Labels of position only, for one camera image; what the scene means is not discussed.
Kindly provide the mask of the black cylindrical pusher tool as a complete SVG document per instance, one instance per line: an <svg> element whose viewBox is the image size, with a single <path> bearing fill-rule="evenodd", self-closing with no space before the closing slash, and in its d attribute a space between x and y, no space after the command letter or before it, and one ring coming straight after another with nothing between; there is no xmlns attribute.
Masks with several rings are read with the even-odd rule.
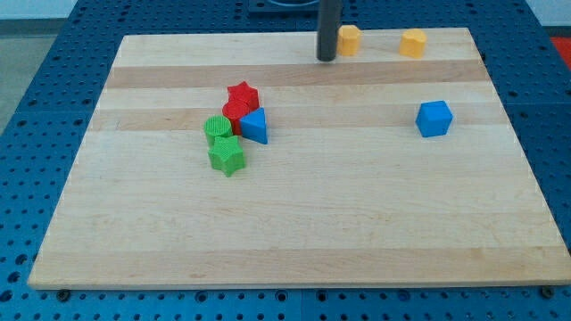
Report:
<svg viewBox="0 0 571 321"><path fill-rule="evenodd" d="M316 57L321 62L331 62L336 57L342 7L341 0L319 1Z"/></svg>

